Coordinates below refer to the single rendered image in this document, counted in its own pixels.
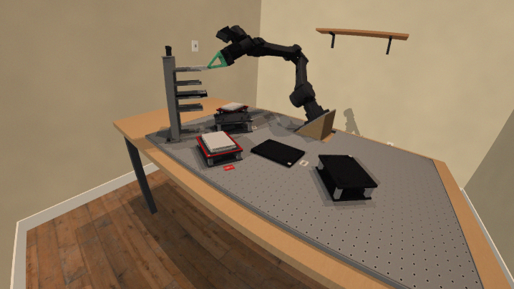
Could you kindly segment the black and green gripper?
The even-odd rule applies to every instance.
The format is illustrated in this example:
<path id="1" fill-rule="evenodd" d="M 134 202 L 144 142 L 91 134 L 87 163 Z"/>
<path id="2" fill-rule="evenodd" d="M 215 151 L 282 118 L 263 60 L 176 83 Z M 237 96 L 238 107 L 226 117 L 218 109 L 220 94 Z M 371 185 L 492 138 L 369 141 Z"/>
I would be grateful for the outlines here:
<path id="1" fill-rule="evenodd" d="M 221 49 L 214 57 L 213 59 L 210 61 L 210 63 L 208 64 L 208 68 L 209 69 L 214 69 L 214 68 L 219 68 L 219 67 L 227 67 L 227 66 L 230 66 L 232 65 L 234 62 L 234 60 L 236 60 L 237 58 L 243 56 L 243 52 L 241 52 L 241 50 L 237 51 L 236 53 L 234 54 L 230 54 L 230 52 L 228 51 L 227 48 L 225 49 Z M 219 65 L 215 65 L 215 66 L 211 66 L 211 64 L 217 59 L 219 58 L 221 63 L 222 64 L 219 64 Z"/>

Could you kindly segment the grey slotted rack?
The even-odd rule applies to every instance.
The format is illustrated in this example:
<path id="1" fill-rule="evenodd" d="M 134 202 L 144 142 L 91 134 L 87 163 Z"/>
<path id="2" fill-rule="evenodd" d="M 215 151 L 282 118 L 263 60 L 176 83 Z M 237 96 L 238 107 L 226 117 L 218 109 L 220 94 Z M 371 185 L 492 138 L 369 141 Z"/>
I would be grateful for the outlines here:
<path id="1" fill-rule="evenodd" d="M 163 57 L 163 70 L 165 78 L 165 90 L 168 103 L 168 113 L 170 118 L 170 128 L 173 139 L 195 139 L 197 136 L 205 134 L 204 125 L 181 126 L 180 113 L 203 111 L 203 105 L 198 104 L 179 104 L 179 99 L 196 99 L 200 96 L 176 97 L 178 86 L 202 85 L 199 80 L 177 81 L 176 72 L 200 72 L 199 69 L 175 69 L 175 57 Z M 197 83 L 193 83 L 197 82 Z M 183 84 L 181 84 L 183 83 Z M 180 127 L 179 127 L 180 124 Z"/>

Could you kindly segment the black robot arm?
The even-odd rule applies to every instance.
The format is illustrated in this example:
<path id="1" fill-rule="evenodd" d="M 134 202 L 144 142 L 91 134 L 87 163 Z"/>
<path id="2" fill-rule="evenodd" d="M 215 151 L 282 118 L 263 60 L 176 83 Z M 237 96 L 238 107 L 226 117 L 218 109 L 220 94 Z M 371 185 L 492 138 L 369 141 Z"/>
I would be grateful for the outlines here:
<path id="1" fill-rule="evenodd" d="M 247 54 L 247 56 L 275 56 L 283 57 L 285 61 L 291 60 L 296 65 L 296 85 L 289 99 L 292 105 L 297 108 L 304 106 L 306 111 L 305 115 L 308 119 L 304 122 L 305 125 L 329 112 L 329 109 L 323 110 L 321 105 L 319 106 L 316 102 L 313 87 L 307 81 L 306 65 L 309 60 L 302 53 L 302 48 L 298 44 L 282 46 L 268 43 L 261 37 L 254 37 L 252 39 L 239 25 L 232 26 L 231 28 L 226 26 L 218 31 L 216 37 L 223 40 L 225 43 L 232 41 L 232 44 L 225 47 L 231 54 L 242 49 L 241 52 L 243 52 L 243 55 Z"/>

